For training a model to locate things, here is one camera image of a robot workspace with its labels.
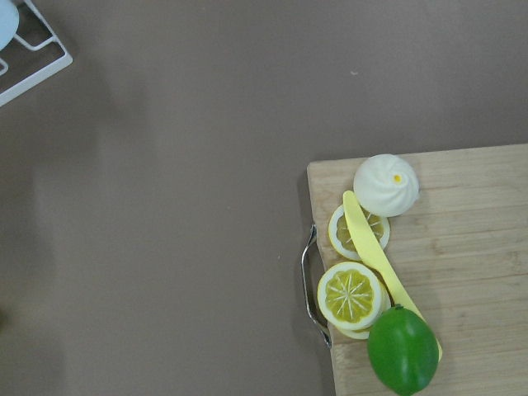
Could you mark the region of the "green lime toy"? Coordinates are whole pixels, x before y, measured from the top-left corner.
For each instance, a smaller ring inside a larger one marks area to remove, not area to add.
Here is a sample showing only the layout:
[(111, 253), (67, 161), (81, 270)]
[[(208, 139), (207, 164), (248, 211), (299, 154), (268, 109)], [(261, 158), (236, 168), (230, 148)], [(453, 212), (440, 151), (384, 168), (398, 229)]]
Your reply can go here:
[(434, 377), (440, 349), (434, 332), (413, 311), (396, 305), (370, 330), (370, 365), (378, 379), (397, 395), (414, 395)]

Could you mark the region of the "lemon half toy lower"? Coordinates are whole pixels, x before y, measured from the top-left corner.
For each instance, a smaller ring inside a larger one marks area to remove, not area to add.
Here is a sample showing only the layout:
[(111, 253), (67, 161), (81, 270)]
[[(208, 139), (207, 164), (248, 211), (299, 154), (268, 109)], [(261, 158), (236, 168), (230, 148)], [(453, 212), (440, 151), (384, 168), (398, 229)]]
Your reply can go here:
[(346, 337), (365, 340), (381, 314), (391, 307), (389, 293), (378, 276), (358, 262), (340, 262), (318, 282), (322, 315)]

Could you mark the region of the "light blue cup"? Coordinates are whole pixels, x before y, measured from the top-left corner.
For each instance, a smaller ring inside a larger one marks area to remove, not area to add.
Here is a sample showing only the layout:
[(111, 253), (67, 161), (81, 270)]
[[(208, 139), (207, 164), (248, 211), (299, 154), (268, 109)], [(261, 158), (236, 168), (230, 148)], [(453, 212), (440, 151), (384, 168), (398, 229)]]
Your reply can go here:
[(19, 26), (19, 11), (10, 0), (0, 1), (0, 50), (3, 50), (14, 38)]

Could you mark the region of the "white steamed bun toy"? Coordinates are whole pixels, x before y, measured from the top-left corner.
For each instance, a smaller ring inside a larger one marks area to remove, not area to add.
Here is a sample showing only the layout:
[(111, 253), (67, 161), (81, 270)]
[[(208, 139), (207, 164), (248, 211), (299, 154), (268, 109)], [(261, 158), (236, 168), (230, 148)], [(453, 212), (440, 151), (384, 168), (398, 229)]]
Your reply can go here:
[(408, 162), (393, 154), (379, 154), (357, 168), (353, 191), (364, 209), (390, 218), (414, 206), (420, 196), (420, 184)]

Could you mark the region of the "lemon slice toy upper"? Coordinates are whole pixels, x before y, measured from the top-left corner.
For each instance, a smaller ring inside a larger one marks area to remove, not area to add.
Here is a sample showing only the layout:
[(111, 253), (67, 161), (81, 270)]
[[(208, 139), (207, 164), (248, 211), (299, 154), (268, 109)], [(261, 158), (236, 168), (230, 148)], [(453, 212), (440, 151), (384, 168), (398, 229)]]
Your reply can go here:
[[(371, 214), (365, 209), (362, 211), (380, 246), (385, 249), (390, 236), (389, 220), (385, 217)], [(330, 244), (338, 254), (354, 262), (361, 260), (351, 239), (342, 205), (335, 209), (329, 220), (328, 236)]]

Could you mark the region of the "yellow plastic toy knife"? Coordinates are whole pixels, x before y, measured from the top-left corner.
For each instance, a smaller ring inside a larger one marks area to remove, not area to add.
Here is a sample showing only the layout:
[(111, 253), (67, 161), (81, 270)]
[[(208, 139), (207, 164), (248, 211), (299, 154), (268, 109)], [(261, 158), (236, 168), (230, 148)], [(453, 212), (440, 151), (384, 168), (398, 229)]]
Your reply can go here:
[(381, 275), (394, 304), (411, 310), (426, 322), (386, 257), (353, 191), (343, 193), (342, 206), (349, 234), (362, 262)]

